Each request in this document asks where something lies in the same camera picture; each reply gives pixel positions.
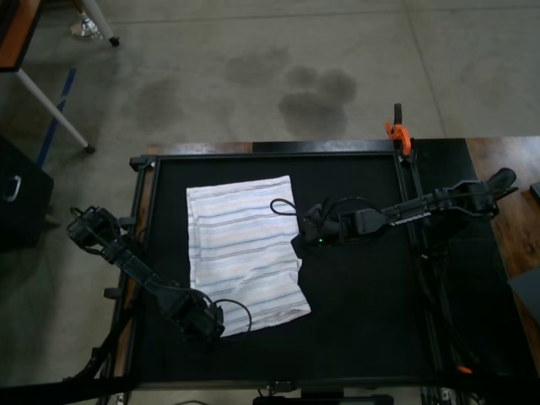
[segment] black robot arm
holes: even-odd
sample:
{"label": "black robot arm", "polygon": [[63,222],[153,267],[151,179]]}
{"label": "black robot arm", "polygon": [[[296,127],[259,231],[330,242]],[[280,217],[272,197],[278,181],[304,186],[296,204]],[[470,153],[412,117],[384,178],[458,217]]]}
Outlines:
{"label": "black robot arm", "polygon": [[150,294],[163,314],[186,339],[212,341],[224,331],[223,310],[202,291],[182,288],[166,281],[144,264],[130,249],[135,240],[121,233],[122,224],[104,208],[72,208],[75,220],[67,227],[69,238],[88,253],[116,264]]}
{"label": "black robot arm", "polygon": [[384,209],[377,209],[364,199],[356,198],[368,203],[370,207],[340,213],[336,219],[330,216],[336,204],[326,211],[318,204],[304,215],[304,230],[294,238],[293,246],[300,242],[308,245],[354,242],[384,228],[406,224],[433,214],[454,212],[472,219],[491,219],[499,213],[497,200],[517,190],[511,187],[515,180],[516,173],[504,168],[488,181],[460,181],[453,187],[438,188],[430,194]]}

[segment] blue tape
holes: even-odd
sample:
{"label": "blue tape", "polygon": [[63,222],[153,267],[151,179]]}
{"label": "blue tape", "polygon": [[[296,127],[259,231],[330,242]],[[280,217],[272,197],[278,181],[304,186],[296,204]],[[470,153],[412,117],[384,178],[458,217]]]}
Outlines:
{"label": "blue tape", "polygon": [[[71,90],[71,86],[73,84],[73,80],[75,80],[75,74],[77,73],[77,69],[75,67],[72,67],[69,69],[69,73],[67,74],[66,83],[64,83],[64,88],[62,90],[62,98],[63,100],[60,102],[59,105],[57,105],[57,109],[62,112],[64,111],[64,107],[66,106],[66,97],[68,97],[69,90]],[[37,164],[40,166],[40,168],[43,168],[43,165],[45,164],[45,161],[47,159],[47,154],[49,153],[49,148],[52,144],[52,139],[54,138],[54,132],[57,130],[58,127],[58,121],[56,118],[52,118],[51,123],[49,124],[49,127],[47,128],[47,132],[45,134],[45,139],[43,140],[43,144],[41,145],[40,155],[37,158]]]}
{"label": "blue tape", "polygon": [[72,67],[71,69],[69,69],[66,83],[64,84],[64,89],[62,90],[62,97],[68,96],[69,90],[71,90],[71,85],[73,84],[73,80],[75,80],[75,73],[77,73],[77,69],[75,67]]}

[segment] clamp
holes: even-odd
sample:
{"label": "clamp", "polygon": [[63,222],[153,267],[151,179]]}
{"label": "clamp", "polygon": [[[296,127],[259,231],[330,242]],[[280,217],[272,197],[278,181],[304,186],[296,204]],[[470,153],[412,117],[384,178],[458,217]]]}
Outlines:
{"label": "clamp", "polygon": [[408,129],[403,126],[402,105],[394,104],[394,125],[390,122],[385,124],[386,133],[392,141],[401,142],[401,153],[404,159],[408,159],[413,148],[411,137],[408,135]]}

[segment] white table leg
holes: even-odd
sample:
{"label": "white table leg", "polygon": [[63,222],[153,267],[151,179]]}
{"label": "white table leg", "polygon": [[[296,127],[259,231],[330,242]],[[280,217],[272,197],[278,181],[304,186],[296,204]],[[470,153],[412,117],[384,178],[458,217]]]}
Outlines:
{"label": "white table leg", "polygon": [[98,3],[95,2],[95,0],[82,0],[84,6],[89,11],[90,14],[92,14],[92,18],[95,22],[95,24],[98,26],[98,28],[101,31],[101,34],[109,40],[109,42],[113,46],[119,46],[120,41],[117,36],[114,36],[112,33],[111,27],[107,23],[107,20],[105,19],[105,16],[101,12],[100,6],[98,6]]}
{"label": "white table leg", "polygon": [[95,149],[92,148],[88,142],[83,138],[83,136],[78,133],[78,131],[69,123],[69,121],[66,119],[66,117],[54,106],[54,104],[51,103],[49,99],[47,99],[47,96],[43,94],[43,92],[40,90],[39,87],[32,81],[31,78],[28,77],[28,75],[23,71],[23,69],[20,69],[18,72],[15,73],[18,78],[20,78],[20,81],[23,82],[26,89],[32,93],[36,99],[38,99],[42,105],[45,106],[45,108],[60,122],[69,133],[73,135],[75,139],[78,140],[78,142],[83,145],[84,150],[90,154],[92,154]]}

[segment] cloth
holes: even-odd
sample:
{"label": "cloth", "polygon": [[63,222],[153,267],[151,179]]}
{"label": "cloth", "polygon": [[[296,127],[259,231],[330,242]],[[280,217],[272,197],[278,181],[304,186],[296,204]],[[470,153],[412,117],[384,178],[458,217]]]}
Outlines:
{"label": "cloth", "polygon": [[[188,188],[186,196],[192,288],[213,301],[247,306],[252,331],[311,312],[298,286],[302,261],[290,245],[298,234],[296,217],[270,209],[274,198],[294,203],[288,176]],[[273,206],[294,211],[282,202]],[[223,336],[247,330],[249,318],[242,307],[228,302],[219,306],[224,310]]]}

